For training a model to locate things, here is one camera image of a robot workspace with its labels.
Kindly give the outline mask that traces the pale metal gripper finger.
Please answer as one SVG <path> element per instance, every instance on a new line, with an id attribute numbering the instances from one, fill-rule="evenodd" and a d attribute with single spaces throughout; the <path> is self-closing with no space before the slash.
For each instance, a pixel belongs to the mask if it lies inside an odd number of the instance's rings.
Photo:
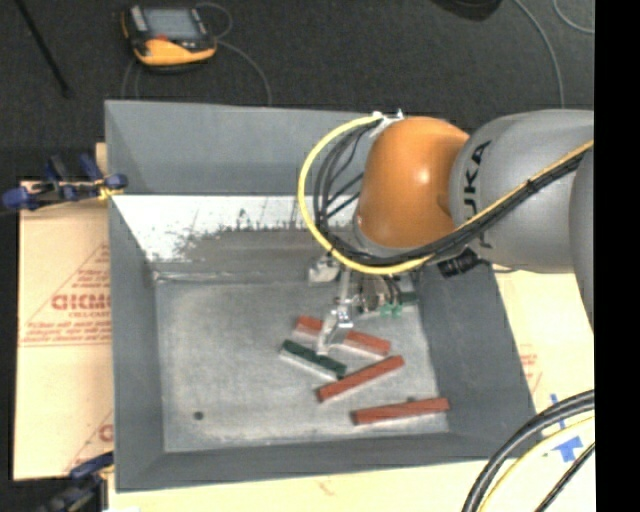
<path id="1" fill-rule="evenodd" d="M 325 320 L 325 353 L 343 343 L 353 327 L 353 319 L 346 314 L 329 315 Z"/>
<path id="2" fill-rule="evenodd" d="M 332 308 L 324 316 L 316 337 L 315 349 L 318 354 L 327 355 L 333 346 L 340 343 L 339 313 L 337 308 Z"/>

